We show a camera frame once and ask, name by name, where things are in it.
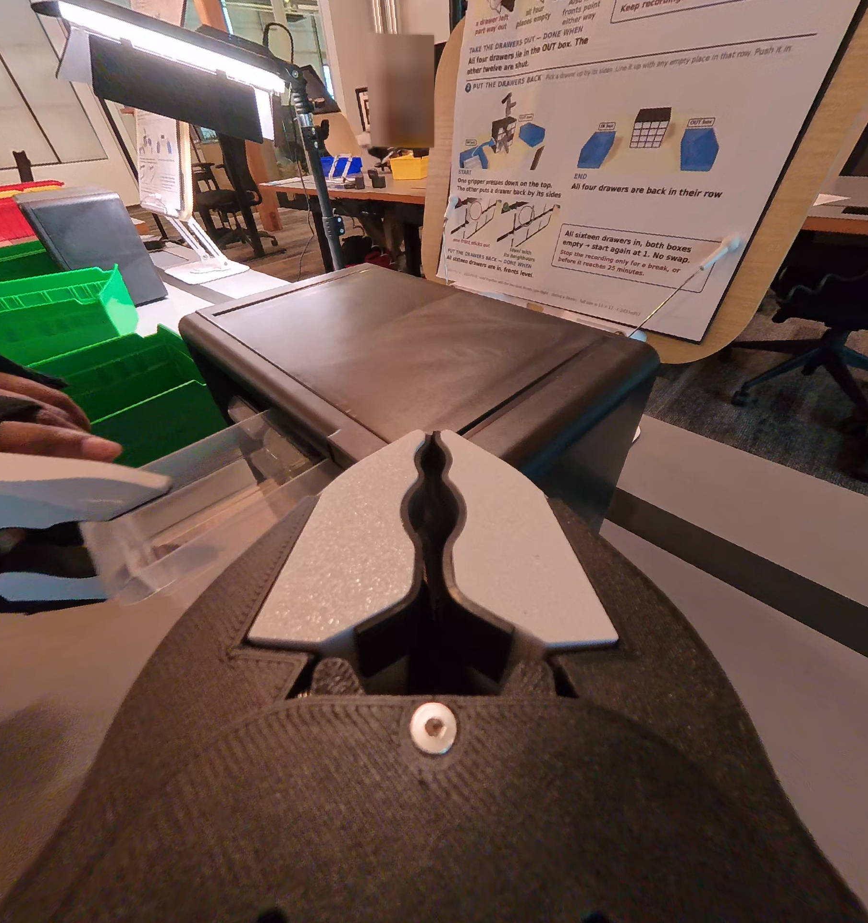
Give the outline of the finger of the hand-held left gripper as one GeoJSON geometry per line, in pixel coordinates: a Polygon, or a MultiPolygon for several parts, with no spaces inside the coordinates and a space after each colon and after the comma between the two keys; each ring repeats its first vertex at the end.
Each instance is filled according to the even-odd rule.
{"type": "Polygon", "coordinates": [[[0,453],[0,530],[108,522],[172,484],[167,475],[114,463],[0,453]]]}
{"type": "Polygon", "coordinates": [[[0,596],[10,603],[49,605],[105,601],[108,595],[97,576],[73,578],[33,571],[0,574],[0,596]]]}

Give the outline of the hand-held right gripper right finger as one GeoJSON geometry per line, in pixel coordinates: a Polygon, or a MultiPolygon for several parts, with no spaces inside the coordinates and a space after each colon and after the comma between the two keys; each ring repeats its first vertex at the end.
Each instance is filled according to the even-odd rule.
{"type": "Polygon", "coordinates": [[[451,431],[439,442],[459,520],[443,554],[453,600],[538,651],[579,651],[619,636],[544,493],[451,431]]]}

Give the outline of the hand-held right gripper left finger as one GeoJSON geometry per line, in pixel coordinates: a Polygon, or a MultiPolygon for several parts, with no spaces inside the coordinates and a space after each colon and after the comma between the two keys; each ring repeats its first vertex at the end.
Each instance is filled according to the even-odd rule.
{"type": "Polygon", "coordinates": [[[414,430],[332,481],[310,514],[248,632],[263,647],[356,647],[366,629],[407,603],[420,581],[405,525],[418,481],[414,430]]]}

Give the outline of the green plastic bin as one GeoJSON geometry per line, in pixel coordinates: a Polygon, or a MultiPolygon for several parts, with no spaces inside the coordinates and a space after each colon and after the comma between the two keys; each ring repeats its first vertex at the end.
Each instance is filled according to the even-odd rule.
{"type": "Polygon", "coordinates": [[[184,341],[159,326],[35,364],[58,376],[96,436],[123,448],[120,464],[140,467],[226,427],[184,341]]]}
{"type": "Polygon", "coordinates": [[[135,331],[138,311],[117,268],[0,283],[0,354],[32,365],[135,331]]]}
{"type": "Polygon", "coordinates": [[[59,272],[59,266],[36,239],[0,247],[0,283],[59,272]]]}

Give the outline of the clear plastic drawer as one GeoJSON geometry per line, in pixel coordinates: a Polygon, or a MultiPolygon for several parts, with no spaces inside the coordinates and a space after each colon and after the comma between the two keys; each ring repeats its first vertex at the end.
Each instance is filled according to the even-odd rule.
{"type": "Polygon", "coordinates": [[[82,534],[109,599],[188,606],[223,570],[342,469],[308,453],[274,411],[250,414],[151,462],[171,490],[82,534]]]}

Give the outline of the black drawer cabinet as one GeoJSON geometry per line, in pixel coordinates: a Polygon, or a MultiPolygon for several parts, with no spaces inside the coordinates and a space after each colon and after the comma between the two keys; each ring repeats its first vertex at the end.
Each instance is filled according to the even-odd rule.
{"type": "Polygon", "coordinates": [[[339,469],[451,430],[599,529],[659,358],[621,335],[364,265],[209,306],[178,332],[220,410],[241,401],[339,469]]]}

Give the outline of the dark grey box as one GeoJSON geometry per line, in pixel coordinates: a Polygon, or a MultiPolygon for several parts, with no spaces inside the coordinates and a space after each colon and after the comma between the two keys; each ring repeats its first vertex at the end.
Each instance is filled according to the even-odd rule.
{"type": "Polygon", "coordinates": [[[17,203],[62,271],[117,267],[136,306],[167,297],[166,288],[116,192],[62,187],[23,193],[17,203]]]}

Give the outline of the red plastic bin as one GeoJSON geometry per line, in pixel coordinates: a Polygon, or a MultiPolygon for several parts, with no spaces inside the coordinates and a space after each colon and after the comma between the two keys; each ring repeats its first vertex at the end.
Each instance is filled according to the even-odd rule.
{"type": "Polygon", "coordinates": [[[62,188],[57,180],[42,180],[0,186],[0,244],[34,237],[35,232],[22,214],[16,197],[20,194],[62,188]]]}

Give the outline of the white document stand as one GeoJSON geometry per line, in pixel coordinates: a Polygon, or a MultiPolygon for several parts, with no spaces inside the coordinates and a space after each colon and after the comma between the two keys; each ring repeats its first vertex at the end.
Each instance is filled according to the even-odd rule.
{"type": "Polygon", "coordinates": [[[205,285],[248,271],[229,260],[193,217],[193,182],[188,125],[159,114],[134,110],[140,205],[171,222],[190,260],[164,268],[181,283],[205,285]]]}

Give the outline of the black office chair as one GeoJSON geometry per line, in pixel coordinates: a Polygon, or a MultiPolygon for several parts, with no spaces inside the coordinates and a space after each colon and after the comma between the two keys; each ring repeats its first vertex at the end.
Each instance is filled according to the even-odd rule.
{"type": "Polygon", "coordinates": [[[248,167],[245,142],[236,137],[216,133],[222,161],[205,161],[194,167],[193,178],[198,184],[194,206],[210,239],[224,249],[240,243],[251,247],[255,258],[265,255],[262,239],[278,248],[274,235],[258,228],[254,211],[262,196],[248,167]]]}

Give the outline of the black light stand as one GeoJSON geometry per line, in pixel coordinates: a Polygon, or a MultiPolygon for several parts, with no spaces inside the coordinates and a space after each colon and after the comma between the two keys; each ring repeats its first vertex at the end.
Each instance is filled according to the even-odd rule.
{"type": "Polygon", "coordinates": [[[329,248],[330,260],[336,271],[345,268],[346,263],[340,245],[339,221],[335,214],[321,163],[321,145],[313,120],[314,104],[308,97],[304,71],[296,64],[275,57],[275,66],[281,79],[290,87],[292,104],[302,135],[303,146],[309,160],[310,171],[320,205],[323,233],[329,248]]]}

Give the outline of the wooden desk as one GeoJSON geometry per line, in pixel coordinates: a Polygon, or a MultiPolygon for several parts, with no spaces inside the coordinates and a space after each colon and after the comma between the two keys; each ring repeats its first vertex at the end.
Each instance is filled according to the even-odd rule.
{"type": "MultiPolygon", "coordinates": [[[[398,181],[385,177],[385,187],[373,187],[371,179],[363,188],[329,186],[335,212],[359,220],[371,235],[382,239],[393,252],[405,251],[405,271],[422,276],[421,228],[424,222],[426,179],[398,181]]],[[[322,214],[312,176],[260,183],[262,197],[279,208],[309,212],[312,216],[324,269],[334,269],[332,253],[322,224],[322,214]]]]}

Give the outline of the black chair with teal base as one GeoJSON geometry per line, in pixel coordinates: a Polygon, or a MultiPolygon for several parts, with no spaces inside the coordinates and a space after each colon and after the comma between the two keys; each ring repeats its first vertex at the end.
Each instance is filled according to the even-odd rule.
{"type": "Polygon", "coordinates": [[[780,375],[800,370],[811,375],[825,369],[853,404],[843,423],[847,439],[839,455],[841,470],[868,483],[868,398],[852,369],[868,372],[868,357],[849,348],[848,337],[868,331],[868,248],[810,244],[792,258],[774,279],[778,308],[774,322],[804,319],[819,322],[825,331],[812,340],[736,340],[732,347],[782,353],[787,360],[743,382],[731,403],[744,407],[751,390],[780,375]]]}

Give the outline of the LED light panel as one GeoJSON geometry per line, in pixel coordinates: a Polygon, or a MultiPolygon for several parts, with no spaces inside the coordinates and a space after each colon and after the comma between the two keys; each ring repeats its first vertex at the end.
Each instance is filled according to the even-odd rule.
{"type": "Polygon", "coordinates": [[[271,97],[311,110],[303,70],[217,30],[190,31],[101,1],[32,2],[66,21],[58,77],[94,95],[255,143],[274,138],[271,97]]]}

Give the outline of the wood-edged desk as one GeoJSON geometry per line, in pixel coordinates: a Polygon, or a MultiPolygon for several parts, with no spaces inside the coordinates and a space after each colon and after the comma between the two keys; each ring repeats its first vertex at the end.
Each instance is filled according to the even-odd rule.
{"type": "Polygon", "coordinates": [[[868,200],[820,193],[802,225],[805,232],[868,237],[868,200]]]}

